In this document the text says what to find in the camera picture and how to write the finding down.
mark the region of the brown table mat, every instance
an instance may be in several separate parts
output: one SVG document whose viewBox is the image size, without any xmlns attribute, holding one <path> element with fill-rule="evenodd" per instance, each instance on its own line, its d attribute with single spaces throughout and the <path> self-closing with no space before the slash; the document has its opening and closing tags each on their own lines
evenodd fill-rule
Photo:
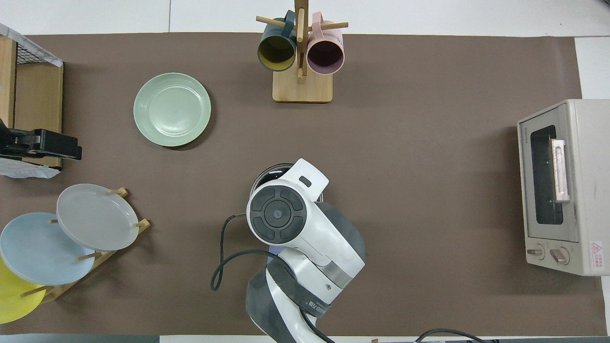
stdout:
<svg viewBox="0 0 610 343">
<path fill-rule="evenodd" d="M 366 267 L 319 322 L 329 335 L 605 335 L 599 278 L 528 265 L 518 119 L 579 98 L 572 38 L 346 35 L 330 104 L 278 104 L 259 34 L 33 37 L 65 65 L 64 132 L 83 147 L 53 179 L 0 178 L 0 227 L 54 212 L 81 182 L 127 187 L 153 226 L 12 333 L 261 334 L 245 311 L 264 257 L 228 265 L 209 289 L 224 219 L 258 174 L 299 157 L 329 179 L 325 201 L 353 221 Z M 199 80 L 212 119 L 187 146 L 146 140 L 140 87 L 177 71 Z M 245 221 L 226 250 L 263 248 Z"/>
</svg>

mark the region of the toaster oven knob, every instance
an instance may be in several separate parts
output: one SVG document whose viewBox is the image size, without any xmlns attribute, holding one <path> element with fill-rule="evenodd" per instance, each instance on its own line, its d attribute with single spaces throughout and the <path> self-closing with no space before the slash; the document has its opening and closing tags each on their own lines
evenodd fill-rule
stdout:
<svg viewBox="0 0 610 343">
<path fill-rule="evenodd" d="M 570 263 L 570 253 L 566 248 L 551 249 L 549 252 L 558 264 L 566 265 Z"/>
<path fill-rule="evenodd" d="M 527 249 L 526 252 L 528 255 L 534 255 L 538 257 L 538 259 L 544 259 L 544 247 L 540 244 L 536 244 L 535 249 Z"/>
<path fill-rule="evenodd" d="M 528 249 L 528 254 L 534 256 L 542 256 L 543 253 L 541 249 Z"/>
</svg>

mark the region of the pink mug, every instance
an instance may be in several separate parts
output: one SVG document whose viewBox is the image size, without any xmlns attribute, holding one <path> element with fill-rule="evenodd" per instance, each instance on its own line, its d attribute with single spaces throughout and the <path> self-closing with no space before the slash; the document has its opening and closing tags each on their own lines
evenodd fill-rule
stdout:
<svg viewBox="0 0 610 343">
<path fill-rule="evenodd" d="M 313 30 L 307 44 L 307 65 L 318 74 L 334 74 L 345 60 L 343 34 L 341 29 L 322 30 L 321 25 L 332 24 L 332 21 L 325 21 L 321 12 L 315 12 L 313 17 Z"/>
</svg>

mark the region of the blue plate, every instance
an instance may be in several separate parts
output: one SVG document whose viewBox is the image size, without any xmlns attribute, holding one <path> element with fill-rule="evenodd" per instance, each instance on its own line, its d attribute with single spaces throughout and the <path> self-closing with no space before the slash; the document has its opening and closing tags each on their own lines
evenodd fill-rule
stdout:
<svg viewBox="0 0 610 343">
<path fill-rule="evenodd" d="M 85 276 L 93 258 L 74 259 L 94 251 L 71 240 L 50 213 L 29 213 L 11 220 L 0 234 L 0 255 L 20 278 L 35 284 L 56 286 Z"/>
</svg>

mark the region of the green plate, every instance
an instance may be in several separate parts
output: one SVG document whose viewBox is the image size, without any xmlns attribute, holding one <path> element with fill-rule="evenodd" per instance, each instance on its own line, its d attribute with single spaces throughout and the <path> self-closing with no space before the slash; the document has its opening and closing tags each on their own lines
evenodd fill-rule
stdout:
<svg viewBox="0 0 610 343">
<path fill-rule="evenodd" d="M 206 89 L 180 73 L 155 76 L 142 86 L 134 102 L 134 120 L 151 142 L 179 146 L 191 142 L 210 121 L 212 105 Z"/>
</svg>

